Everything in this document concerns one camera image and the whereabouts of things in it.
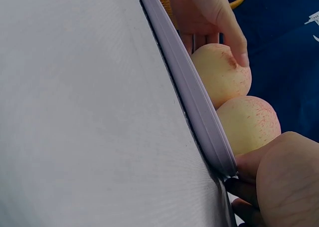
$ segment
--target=yellow handle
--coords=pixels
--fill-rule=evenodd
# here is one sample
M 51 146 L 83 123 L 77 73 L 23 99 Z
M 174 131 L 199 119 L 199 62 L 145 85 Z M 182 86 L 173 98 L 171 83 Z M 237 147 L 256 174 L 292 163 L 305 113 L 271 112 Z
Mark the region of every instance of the yellow handle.
M 235 0 L 233 2 L 230 3 L 230 7 L 232 9 L 235 9 L 236 7 L 238 7 L 244 0 Z M 161 4 L 163 5 L 163 7 L 165 8 L 170 20 L 172 21 L 172 23 L 174 24 L 175 28 L 177 28 L 177 24 L 176 24 L 176 20 L 175 20 L 175 16 L 173 15 L 172 11 L 171 11 L 171 7 L 169 4 L 169 0 L 160 0 Z
M 233 2 L 230 3 L 230 7 L 231 9 L 235 9 L 236 7 L 238 7 L 240 4 L 243 3 L 244 0 L 235 0 Z

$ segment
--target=finger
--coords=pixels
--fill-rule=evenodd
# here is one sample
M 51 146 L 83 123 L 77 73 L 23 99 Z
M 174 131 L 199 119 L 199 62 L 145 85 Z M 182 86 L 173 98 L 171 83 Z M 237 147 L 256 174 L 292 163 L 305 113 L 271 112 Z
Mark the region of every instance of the finger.
M 191 55 L 191 52 L 193 50 L 193 35 L 181 33 L 180 39 L 184 43 L 184 46 L 188 54 Z
M 213 33 L 207 36 L 207 43 L 219 43 L 219 33 Z
M 230 178 L 225 182 L 225 188 L 232 195 L 243 199 L 257 209 L 259 208 L 256 186 L 236 178 Z
M 248 67 L 247 40 L 228 0 L 194 0 L 204 17 L 227 37 L 232 54 L 239 65 Z
M 235 199 L 232 203 L 233 211 L 248 226 L 265 227 L 264 220 L 259 210 L 242 199 Z
M 236 20 L 232 10 L 221 10 L 217 17 L 216 24 L 224 34 L 227 44 L 239 65 L 249 66 L 247 51 L 247 40 Z
M 195 35 L 194 36 L 194 51 L 199 49 L 201 46 L 206 44 L 206 37 L 204 35 Z
M 277 137 L 275 140 L 257 150 L 248 152 L 247 154 L 237 155 L 236 164 L 239 178 L 248 181 L 255 180 L 261 159 L 280 141 L 281 138 Z

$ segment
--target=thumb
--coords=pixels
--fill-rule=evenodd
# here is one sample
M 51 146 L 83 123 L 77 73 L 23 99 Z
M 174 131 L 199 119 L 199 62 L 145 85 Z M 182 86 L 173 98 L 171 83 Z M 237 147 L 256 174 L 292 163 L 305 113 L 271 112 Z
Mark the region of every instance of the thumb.
M 243 67 L 249 66 L 249 58 L 247 51 L 247 40 L 236 20 L 235 14 L 229 4 L 225 8 L 221 8 L 216 18 L 216 25 L 224 34 L 225 45 L 228 45 L 231 52 Z
M 239 65 L 249 66 L 247 40 L 236 20 L 228 0 L 193 0 L 202 15 L 224 34 L 228 45 Z

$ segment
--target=grey fabric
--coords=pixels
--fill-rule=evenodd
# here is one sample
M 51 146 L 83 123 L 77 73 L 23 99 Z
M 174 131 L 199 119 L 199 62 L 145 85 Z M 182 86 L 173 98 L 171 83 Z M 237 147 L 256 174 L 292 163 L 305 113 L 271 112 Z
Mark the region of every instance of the grey fabric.
M 227 227 L 138 0 L 0 0 L 0 227 Z

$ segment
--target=fingernail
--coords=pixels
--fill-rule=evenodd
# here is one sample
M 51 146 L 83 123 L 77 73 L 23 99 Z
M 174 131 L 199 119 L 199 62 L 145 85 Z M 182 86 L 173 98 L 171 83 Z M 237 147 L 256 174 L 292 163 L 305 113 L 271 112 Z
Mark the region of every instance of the fingernail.
M 249 58 L 247 53 L 241 54 L 241 59 L 243 61 L 243 67 L 249 67 Z

